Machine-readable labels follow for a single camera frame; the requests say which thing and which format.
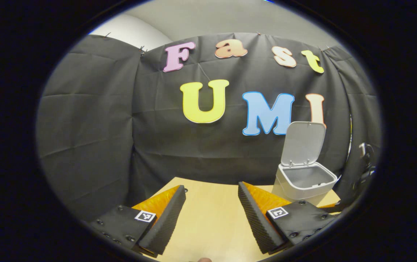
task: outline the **table surface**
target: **table surface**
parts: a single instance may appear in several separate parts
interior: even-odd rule
[[[201,257],[208,257],[213,262],[255,262],[275,255],[260,252],[239,201],[236,184],[175,177],[154,195],[179,184],[187,188],[186,201],[165,252],[152,259],[197,262]],[[273,185],[257,187],[268,192],[273,189]],[[323,207],[337,203],[339,197],[331,190],[307,201]]]

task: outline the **foam letter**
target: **foam letter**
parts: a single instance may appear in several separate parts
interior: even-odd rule
[[[232,55],[243,56],[247,54],[247,50],[242,47],[242,42],[237,39],[228,39],[219,42],[216,47],[215,56],[217,58],[228,58]]]
[[[188,48],[194,49],[195,43],[189,42],[165,48],[165,51],[167,51],[167,66],[163,68],[163,71],[170,72],[181,69],[182,64],[179,63],[179,59],[181,58],[182,61],[186,61],[189,58]]]
[[[311,122],[325,124],[323,122],[323,106],[322,106],[322,102],[324,100],[323,96],[319,94],[307,94],[305,95],[305,99],[309,100],[309,103],[310,103],[310,112],[312,114]]]
[[[323,73],[324,69],[320,66],[318,66],[317,61],[320,61],[320,59],[314,55],[310,50],[305,50],[301,52],[305,57],[307,58],[307,62],[309,62],[310,67],[317,72],[317,73]]]
[[[295,67],[297,65],[290,50],[282,47],[272,47],[271,51],[275,54],[273,58],[275,58],[278,64],[287,67]]]
[[[247,127],[242,130],[242,134],[245,136],[260,134],[257,119],[260,121],[265,134],[270,133],[275,121],[277,126],[273,129],[273,133],[276,135],[286,134],[286,130],[291,124],[291,107],[294,96],[279,94],[271,109],[262,93],[247,92],[242,95],[242,99],[247,101]]]
[[[213,88],[213,108],[210,111],[199,109],[199,89],[202,83],[185,83],[180,87],[182,91],[182,111],[184,116],[195,123],[212,123],[220,119],[225,113],[225,88],[230,84],[227,80],[218,79],[208,82]]]

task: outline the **black fabric backdrop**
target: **black fabric backdrop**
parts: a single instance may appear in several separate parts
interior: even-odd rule
[[[38,154],[54,192],[81,219],[94,219],[126,199],[139,57],[127,43],[89,35],[45,86]]]
[[[215,45],[226,39],[240,40],[247,55],[217,58]],[[182,62],[183,68],[163,72],[164,49],[189,41],[196,48]],[[273,46],[288,48],[297,66],[277,64]],[[303,50],[320,58],[323,74],[313,71]],[[201,82],[199,106],[208,111],[213,94],[207,83],[215,79],[230,82],[225,114],[210,124],[189,121],[182,112],[180,86]],[[327,132],[318,162],[338,176],[344,169],[335,189],[342,199],[352,199],[352,184],[364,168],[358,142],[380,145],[378,103],[365,73],[340,48],[322,51],[256,33],[192,37],[142,56],[138,48],[119,40],[85,37],[58,65],[39,105],[37,140],[47,178],[67,207],[84,220],[117,204],[143,201],[175,176],[273,184],[285,137],[263,130],[257,136],[242,134],[247,125],[242,94],[248,91],[262,93],[270,107],[280,93],[295,96],[292,122],[310,121],[305,95],[325,98]],[[350,113],[353,147],[345,164]]]
[[[248,53],[242,57],[217,58],[215,45],[238,39]],[[163,72],[165,48],[192,41],[195,49],[182,69]],[[271,48],[288,48],[297,61],[295,68],[279,65]],[[309,66],[303,50],[320,58],[325,73]],[[182,113],[180,86],[201,82],[200,110],[213,106],[210,80],[225,79],[225,114],[210,124],[189,121]],[[305,95],[321,94],[327,132],[318,162],[338,172],[346,161],[350,140],[350,112],[345,88],[332,61],[317,47],[293,40],[256,33],[221,33],[179,40],[145,53],[139,64],[132,101],[134,157],[132,180],[151,196],[173,177],[213,183],[273,184],[285,136],[273,132],[244,136],[247,103],[242,94],[262,93],[272,107],[280,93],[295,96],[291,121],[310,121]],[[133,199],[142,199],[140,195]]]

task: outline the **screw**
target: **screw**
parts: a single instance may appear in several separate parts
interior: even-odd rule
[[[127,235],[127,236],[126,236],[126,240],[131,241],[131,242],[136,241],[136,240],[134,239],[134,237],[131,237],[130,235]]]

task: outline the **letter u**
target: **letter u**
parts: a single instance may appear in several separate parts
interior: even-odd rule
[[[218,79],[208,82],[213,89],[213,108],[210,111],[199,109],[199,90],[202,83],[185,83],[180,87],[182,91],[182,111],[184,116],[195,123],[212,123],[220,119],[225,113],[225,88],[230,84],[227,80]]]

